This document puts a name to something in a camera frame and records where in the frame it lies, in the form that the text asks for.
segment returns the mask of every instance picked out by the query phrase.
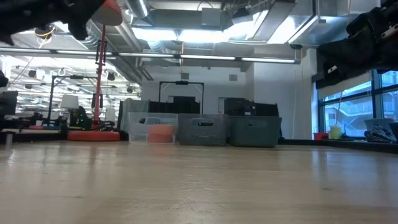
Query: wooden floor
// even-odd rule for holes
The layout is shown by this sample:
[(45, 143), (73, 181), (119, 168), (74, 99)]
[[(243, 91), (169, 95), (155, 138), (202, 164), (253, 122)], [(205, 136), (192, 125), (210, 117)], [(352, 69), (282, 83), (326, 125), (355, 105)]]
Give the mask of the wooden floor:
[(398, 157), (305, 146), (14, 144), (0, 151), (0, 223), (396, 224)]

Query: plastic storage bin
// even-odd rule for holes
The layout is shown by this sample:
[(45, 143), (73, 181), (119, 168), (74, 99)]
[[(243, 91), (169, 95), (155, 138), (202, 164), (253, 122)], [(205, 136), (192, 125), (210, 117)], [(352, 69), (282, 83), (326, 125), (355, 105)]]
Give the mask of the plastic storage bin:
[(233, 146), (275, 147), (282, 118), (230, 116), (229, 143)]
[(177, 114), (129, 113), (129, 138), (130, 141), (173, 143), (177, 124)]
[(224, 146), (228, 116), (218, 114), (179, 114), (178, 133), (181, 145)]

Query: red pole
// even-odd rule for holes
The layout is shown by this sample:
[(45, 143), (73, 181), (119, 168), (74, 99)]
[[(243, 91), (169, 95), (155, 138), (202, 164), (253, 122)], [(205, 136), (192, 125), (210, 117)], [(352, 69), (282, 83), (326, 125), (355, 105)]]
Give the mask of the red pole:
[(104, 52), (105, 52), (105, 25), (102, 26), (102, 39), (101, 39), (101, 51), (99, 53), (99, 64), (98, 64), (98, 78), (97, 78), (97, 93), (95, 95), (95, 109), (94, 109), (94, 122), (92, 129), (100, 128), (100, 94), (101, 94), (101, 75), (102, 75), (102, 66), (104, 60)]

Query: window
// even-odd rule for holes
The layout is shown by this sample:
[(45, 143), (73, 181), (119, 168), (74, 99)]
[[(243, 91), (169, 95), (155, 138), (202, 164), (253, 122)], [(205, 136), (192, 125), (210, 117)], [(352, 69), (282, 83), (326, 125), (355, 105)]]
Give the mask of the window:
[[(363, 93), (363, 92), (365, 92), (365, 91), (371, 91), (371, 90), (372, 90), (372, 82), (369, 81), (369, 82), (360, 84), (360, 85), (358, 85), (358, 86), (349, 88), (349, 89), (347, 89), (347, 90), (344, 90), (344, 91), (343, 91), (343, 96), (342, 96), (342, 97), (345, 97), (345, 96), (352, 96), (352, 95), (355, 95), (355, 94), (358, 94), (358, 93)], [(331, 96), (326, 97), (326, 98), (325, 98), (325, 101), (330, 101), (330, 100), (339, 99), (339, 98), (340, 98), (340, 95), (341, 95), (341, 92), (340, 92), (340, 93), (333, 94), (333, 95), (331, 95)]]
[(382, 99), (384, 117), (398, 121), (398, 91), (383, 93)]
[(381, 86), (387, 87), (398, 84), (398, 72), (390, 71), (381, 75)]
[(330, 131), (330, 126), (337, 125), (348, 136), (364, 136), (366, 131), (364, 121), (373, 119), (372, 97), (342, 101), (340, 112), (338, 108), (339, 103), (325, 105), (326, 131)]

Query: wall vent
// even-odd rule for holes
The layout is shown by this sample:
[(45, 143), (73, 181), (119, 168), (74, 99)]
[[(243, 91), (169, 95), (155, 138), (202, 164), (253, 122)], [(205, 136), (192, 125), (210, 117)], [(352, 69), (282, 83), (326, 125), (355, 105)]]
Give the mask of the wall vent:
[(231, 82), (237, 82), (238, 81), (238, 75), (230, 74), (229, 75), (229, 80)]
[(189, 79), (189, 73), (181, 73), (181, 80), (188, 80)]

